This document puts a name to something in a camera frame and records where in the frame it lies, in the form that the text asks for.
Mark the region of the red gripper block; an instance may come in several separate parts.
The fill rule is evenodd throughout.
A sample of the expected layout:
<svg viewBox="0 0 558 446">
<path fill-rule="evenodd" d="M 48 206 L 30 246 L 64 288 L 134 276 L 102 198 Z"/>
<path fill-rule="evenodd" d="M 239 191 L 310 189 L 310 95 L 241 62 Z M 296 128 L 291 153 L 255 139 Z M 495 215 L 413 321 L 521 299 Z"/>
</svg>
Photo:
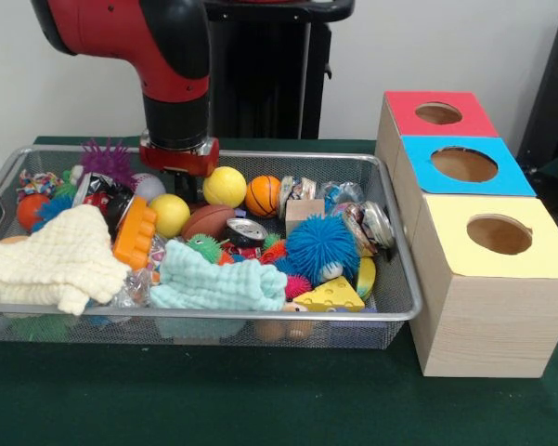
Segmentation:
<svg viewBox="0 0 558 446">
<path fill-rule="evenodd" d="M 144 137 L 139 140 L 138 147 L 144 165 L 160 171 L 175 172 L 174 194 L 188 203 L 198 200 L 195 177 L 209 177 L 219 160 L 217 138 L 207 138 L 200 146 L 180 151 L 157 147 L 150 142 L 149 137 Z"/>
</svg>

